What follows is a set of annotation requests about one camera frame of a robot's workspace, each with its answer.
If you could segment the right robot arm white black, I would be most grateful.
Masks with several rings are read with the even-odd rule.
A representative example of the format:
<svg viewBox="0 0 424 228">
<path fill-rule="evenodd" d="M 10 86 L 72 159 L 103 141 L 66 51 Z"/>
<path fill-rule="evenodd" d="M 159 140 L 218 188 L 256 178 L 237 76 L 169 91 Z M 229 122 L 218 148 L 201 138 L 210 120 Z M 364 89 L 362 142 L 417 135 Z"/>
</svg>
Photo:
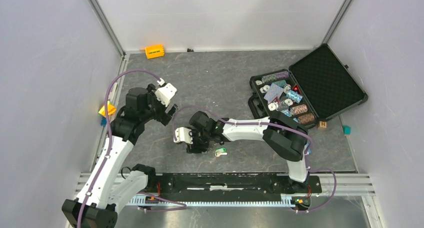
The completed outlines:
<svg viewBox="0 0 424 228">
<path fill-rule="evenodd" d="M 281 112 L 272 112 L 267 117 L 253 120 L 215 120 L 205 112 L 198 111 L 191 117 L 189 126 L 175 129 L 173 140 L 175 143 L 186 143 L 188 153 L 205 152 L 211 142 L 265 142 L 286 160 L 289 187 L 295 192 L 302 192 L 309 186 L 305 150 L 312 140 L 308 129 Z"/>
</svg>

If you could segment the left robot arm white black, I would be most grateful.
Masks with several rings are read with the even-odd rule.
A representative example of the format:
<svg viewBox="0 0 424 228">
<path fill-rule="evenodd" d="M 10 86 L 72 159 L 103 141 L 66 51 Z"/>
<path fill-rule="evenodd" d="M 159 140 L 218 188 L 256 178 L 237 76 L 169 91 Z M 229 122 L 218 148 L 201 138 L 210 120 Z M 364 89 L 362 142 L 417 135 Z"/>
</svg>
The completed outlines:
<svg viewBox="0 0 424 228">
<path fill-rule="evenodd" d="M 73 200 L 66 199 L 62 212 L 74 228 L 113 228 L 118 215 L 141 190 L 153 191 L 157 186 L 155 169 L 134 166 L 129 176 L 113 187 L 123 162 L 134 148 L 145 124 L 156 120 L 166 126 L 177 106 L 170 106 L 177 89 L 171 83 L 159 87 L 131 88 L 125 105 L 111 122 L 111 136 L 84 187 Z"/>
</svg>

